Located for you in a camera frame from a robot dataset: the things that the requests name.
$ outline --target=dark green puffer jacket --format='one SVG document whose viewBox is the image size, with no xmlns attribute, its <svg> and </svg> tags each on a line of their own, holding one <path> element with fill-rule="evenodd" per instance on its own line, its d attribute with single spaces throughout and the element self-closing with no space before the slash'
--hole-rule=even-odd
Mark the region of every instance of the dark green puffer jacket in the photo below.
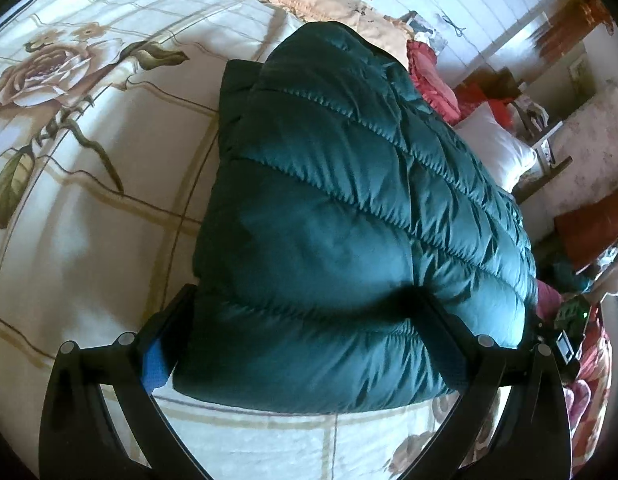
<svg viewBox="0 0 618 480">
<path fill-rule="evenodd" d="M 310 23 L 230 61 L 219 146 L 179 392 L 288 413 L 445 393 L 394 297 L 414 283 L 518 344 L 537 295 L 518 207 L 384 51 Z"/>
</svg>

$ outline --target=pillow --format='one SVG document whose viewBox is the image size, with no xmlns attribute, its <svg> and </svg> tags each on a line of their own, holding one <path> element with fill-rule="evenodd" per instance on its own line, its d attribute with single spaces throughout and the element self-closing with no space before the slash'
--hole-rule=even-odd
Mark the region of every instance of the pillow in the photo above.
<svg viewBox="0 0 618 480">
<path fill-rule="evenodd" d="M 454 91 L 442 81 L 436 70 L 438 58 L 422 41 L 407 41 L 409 77 L 422 98 L 449 124 L 460 120 L 460 108 Z"/>
<path fill-rule="evenodd" d="M 455 88 L 455 96 L 460 108 L 460 120 L 465 120 L 478 106 L 487 102 L 498 124 L 508 132 L 516 131 L 513 116 L 507 106 L 510 100 L 489 99 L 476 83 L 458 86 Z"/>
<path fill-rule="evenodd" d="M 534 150 L 497 123 L 489 103 L 478 106 L 454 129 L 506 192 L 511 193 L 520 176 L 537 160 Z"/>
<path fill-rule="evenodd" d="M 538 305 L 535 313 L 540 319 L 553 322 L 562 304 L 562 295 L 545 282 L 535 280 L 535 283 L 538 285 Z"/>
<path fill-rule="evenodd" d="M 267 0 L 283 7 L 304 22 L 340 22 L 369 43 L 391 54 L 408 68 L 405 43 L 413 30 L 399 20 L 385 20 L 361 0 Z"/>
</svg>

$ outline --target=rose print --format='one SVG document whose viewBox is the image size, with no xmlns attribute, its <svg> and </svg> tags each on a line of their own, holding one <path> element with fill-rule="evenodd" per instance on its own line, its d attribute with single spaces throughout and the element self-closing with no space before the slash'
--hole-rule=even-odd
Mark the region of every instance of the rose print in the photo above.
<svg viewBox="0 0 618 480">
<path fill-rule="evenodd" d="M 0 155 L 28 144 L 61 107 L 77 105 L 121 49 L 121 40 L 56 43 L 7 68 L 0 78 Z"/>
<path fill-rule="evenodd" d="M 57 30 L 50 28 L 40 33 L 38 36 L 34 36 L 27 43 L 25 43 L 25 50 L 29 53 L 36 52 L 42 49 L 44 46 L 51 45 L 58 41 L 65 34 L 64 30 Z"/>
<path fill-rule="evenodd" d="M 97 22 L 87 23 L 71 33 L 77 41 L 87 41 L 92 38 L 100 38 L 109 30 L 106 25 L 99 25 Z"/>
<path fill-rule="evenodd" d="M 404 473 L 433 436 L 434 433 L 430 431 L 419 435 L 409 435 L 385 464 L 385 469 L 391 473 L 391 476 Z"/>
<path fill-rule="evenodd" d="M 433 411 L 433 416 L 438 424 L 442 424 L 445 421 L 447 415 L 449 415 L 459 397 L 460 394 L 458 392 L 453 392 L 446 396 L 436 397 L 433 399 L 431 410 Z"/>
<path fill-rule="evenodd" d="M 88 92 L 97 82 L 124 89 L 126 77 L 137 70 L 178 65 L 189 58 L 155 41 L 140 41 L 126 48 L 118 38 L 87 44 L 107 30 L 96 22 L 88 23 L 71 33 L 80 41 L 62 42 L 58 39 L 64 31 L 48 30 L 25 44 L 29 57 L 1 74 L 0 156 L 14 148 L 16 152 L 0 172 L 0 228 L 7 227 L 33 174 L 34 142 L 41 147 L 48 140 L 53 142 L 61 129 L 68 130 L 83 148 L 96 152 L 118 192 L 124 192 L 105 149 L 87 139 L 70 115 L 84 113 L 85 104 L 94 105 Z M 121 62 L 129 64 L 130 59 L 135 62 L 129 74 L 113 70 Z"/>
</svg>

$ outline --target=bed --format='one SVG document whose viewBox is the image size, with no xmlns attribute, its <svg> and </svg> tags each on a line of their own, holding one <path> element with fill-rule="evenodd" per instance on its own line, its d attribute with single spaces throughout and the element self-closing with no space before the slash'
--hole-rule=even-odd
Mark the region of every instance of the bed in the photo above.
<svg viewBox="0 0 618 480">
<path fill-rule="evenodd" d="M 258 0 L 23 0 L 0 21 L 0 431 L 32 471 L 61 343 L 108 344 L 194 281 L 227 60 L 264 60 L 300 25 Z M 198 402 L 169 384 L 156 399 L 215 478 L 307 480 L 397 475 L 454 401 L 296 416 Z"/>
</svg>

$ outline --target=red pillow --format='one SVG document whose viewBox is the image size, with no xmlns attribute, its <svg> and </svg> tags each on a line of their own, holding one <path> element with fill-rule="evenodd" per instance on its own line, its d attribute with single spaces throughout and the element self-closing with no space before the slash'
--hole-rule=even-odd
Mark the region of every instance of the red pillow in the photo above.
<svg viewBox="0 0 618 480">
<path fill-rule="evenodd" d="M 455 89 L 455 95 L 458 99 L 461 121 L 469 117 L 482 103 L 488 102 L 497 123 L 505 130 L 511 131 L 513 129 L 513 118 L 506 109 L 508 103 L 500 99 L 488 99 L 476 83 L 469 86 L 458 86 Z"/>
<path fill-rule="evenodd" d="M 535 282 L 538 285 L 538 305 L 535 308 L 535 313 L 540 319 L 553 321 L 562 305 L 562 296 L 545 282 L 540 280 L 535 280 Z"/>
<path fill-rule="evenodd" d="M 442 81 L 436 70 L 438 58 L 433 49 L 421 41 L 407 41 L 409 76 L 423 99 L 449 124 L 460 121 L 460 108 L 454 91 Z"/>
</svg>

